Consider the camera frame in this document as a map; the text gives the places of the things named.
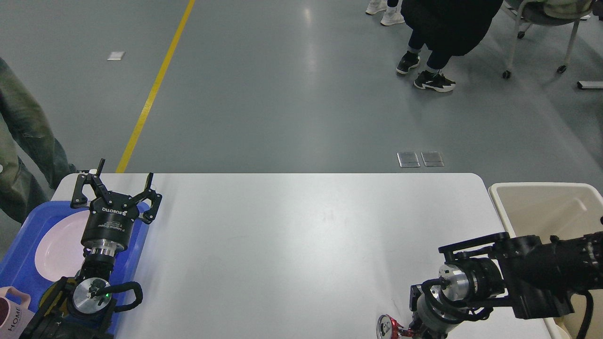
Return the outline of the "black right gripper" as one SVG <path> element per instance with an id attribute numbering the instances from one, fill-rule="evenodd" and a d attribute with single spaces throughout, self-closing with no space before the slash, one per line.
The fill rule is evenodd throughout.
<path id="1" fill-rule="evenodd" d="M 431 294 L 440 300 L 440 287 L 431 287 Z M 447 287 L 443 295 L 451 301 L 467 297 L 467 287 Z M 435 309 L 426 300 L 420 284 L 410 286 L 409 309 L 414 313 L 415 339 L 444 339 L 463 320 Z"/>

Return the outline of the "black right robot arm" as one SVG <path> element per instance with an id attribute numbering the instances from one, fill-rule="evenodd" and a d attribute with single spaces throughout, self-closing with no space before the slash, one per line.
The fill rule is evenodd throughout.
<path id="1" fill-rule="evenodd" d="M 414 339 L 445 339 L 462 322 L 487 320 L 496 307 L 516 318 L 556 318 L 574 312 L 571 297 L 586 298 L 577 338 L 594 317 L 592 290 L 602 288 L 602 232 L 547 244 L 529 234 L 500 232 L 439 248 L 439 277 L 411 286 Z"/>

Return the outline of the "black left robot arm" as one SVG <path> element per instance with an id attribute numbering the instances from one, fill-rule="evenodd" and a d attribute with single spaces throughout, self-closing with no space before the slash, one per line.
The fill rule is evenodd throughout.
<path id="1" fill-rule="evenodd" d="M 78 175 L 70 201 L 73 209 L 88 209 L 81 268 L 44 292 L 22 339 L 112 339 L 108 330 L 113 315 L 136 308 L 144 299 L 138 282 L 115 284 L 110 277 L 119 253 L 129 248 L 134 223 L 155 221 L 163 197 L 152 187 L 152 172 L 137 195 L 108 190 L 101 180 L 104 163 L 101 159 L 95 172 Z"/>

